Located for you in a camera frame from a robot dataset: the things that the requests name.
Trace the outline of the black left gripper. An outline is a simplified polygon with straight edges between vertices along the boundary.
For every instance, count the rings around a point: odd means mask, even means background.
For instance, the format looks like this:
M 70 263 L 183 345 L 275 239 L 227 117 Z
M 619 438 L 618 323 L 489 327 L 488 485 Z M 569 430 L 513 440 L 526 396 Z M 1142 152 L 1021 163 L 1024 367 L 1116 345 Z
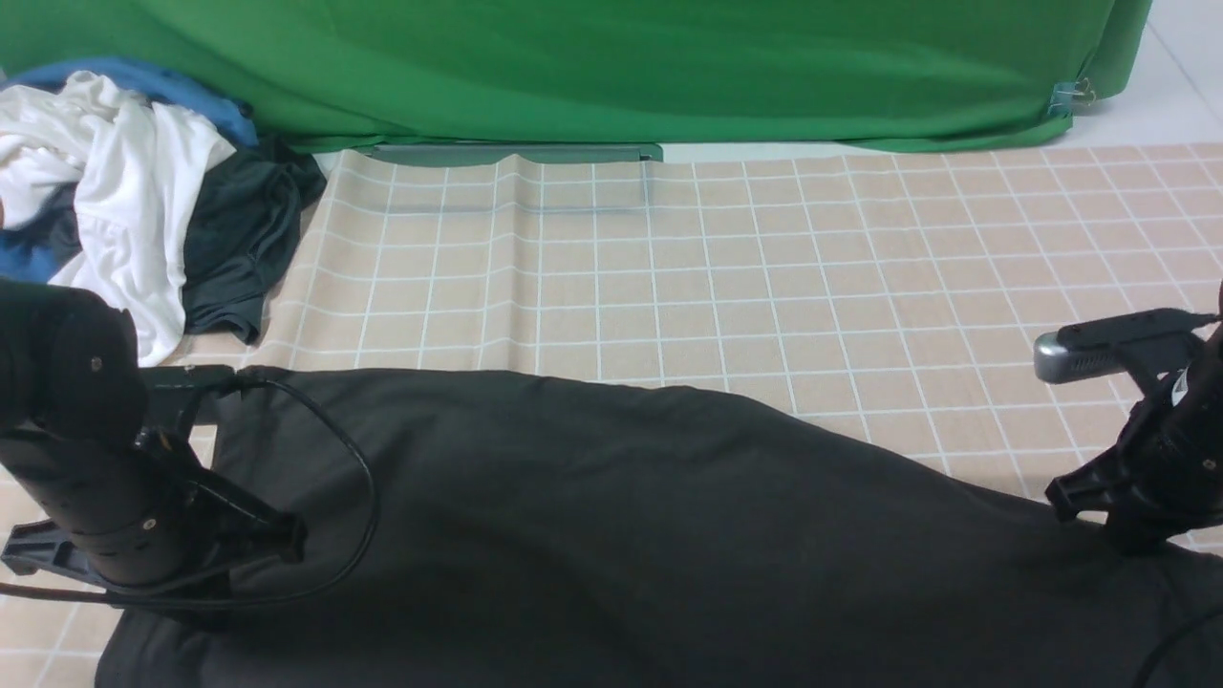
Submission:
M 102 589 L 183 589 L 267 558 L 303 561 L 306 525 L 201 466 L 187 441 L 141 431 L 126 448 L 2 435 L 2 466 L 45 514 L 16 525 L 2 562 Z

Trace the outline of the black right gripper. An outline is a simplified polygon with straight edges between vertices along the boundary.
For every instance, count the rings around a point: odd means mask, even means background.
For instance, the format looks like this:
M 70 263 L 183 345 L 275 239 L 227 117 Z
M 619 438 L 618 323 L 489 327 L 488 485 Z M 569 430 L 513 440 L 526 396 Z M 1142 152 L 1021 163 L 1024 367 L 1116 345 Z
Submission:
M 1106 539 L 1126 556 L 1221 525 L 1221 331 L 1145 395 L 1115 448 L 1044 488 L 1058 522 L 1110 513 Z

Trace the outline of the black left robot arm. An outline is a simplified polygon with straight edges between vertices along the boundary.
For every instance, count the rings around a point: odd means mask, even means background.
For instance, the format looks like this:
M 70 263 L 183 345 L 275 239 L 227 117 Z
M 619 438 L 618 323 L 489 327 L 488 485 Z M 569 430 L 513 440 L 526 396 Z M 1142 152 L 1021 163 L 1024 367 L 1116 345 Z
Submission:
M 205 469 L 187 435 L 230 367 L 142 369 L 135 317 L 87 290 L 5 280 L 2 466 L 45 519 L 2 562 L 152 596 L 247 565 L 297 565 L 307 529 Z

